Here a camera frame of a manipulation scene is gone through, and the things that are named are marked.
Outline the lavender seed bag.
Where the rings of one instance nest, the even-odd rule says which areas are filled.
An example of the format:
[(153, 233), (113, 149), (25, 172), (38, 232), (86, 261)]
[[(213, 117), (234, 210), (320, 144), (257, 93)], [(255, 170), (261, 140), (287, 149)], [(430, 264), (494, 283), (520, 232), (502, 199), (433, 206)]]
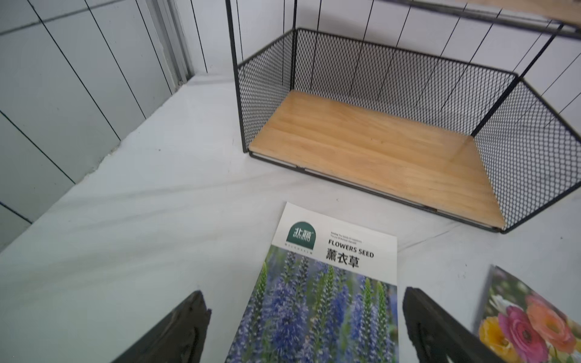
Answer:
[(396, 237), (286, 204), (229, 362), (396, 362)]

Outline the colourful ranunculus seed bag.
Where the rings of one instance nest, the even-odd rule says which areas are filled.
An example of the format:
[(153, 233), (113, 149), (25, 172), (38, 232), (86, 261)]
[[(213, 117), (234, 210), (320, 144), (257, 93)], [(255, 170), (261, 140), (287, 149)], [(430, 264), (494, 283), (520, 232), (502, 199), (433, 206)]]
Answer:
[(499, 266), (492, 266), (475, 333), (505, 362), (579, 362), (580, 324)]

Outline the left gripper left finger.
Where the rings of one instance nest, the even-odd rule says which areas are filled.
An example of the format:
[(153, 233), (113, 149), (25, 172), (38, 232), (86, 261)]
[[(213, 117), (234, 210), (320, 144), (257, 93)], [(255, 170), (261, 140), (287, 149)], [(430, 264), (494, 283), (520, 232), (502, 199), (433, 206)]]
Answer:
[(196, 290), (114, 361), (199, 362), (211, 315)]

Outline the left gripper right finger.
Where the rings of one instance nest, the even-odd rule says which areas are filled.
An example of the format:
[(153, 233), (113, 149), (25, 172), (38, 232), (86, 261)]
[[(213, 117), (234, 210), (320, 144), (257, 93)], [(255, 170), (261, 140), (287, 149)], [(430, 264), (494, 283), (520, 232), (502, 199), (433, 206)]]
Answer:
[(402, 311), (420, 362), (501, 362), (423, 290), (407, 287)]

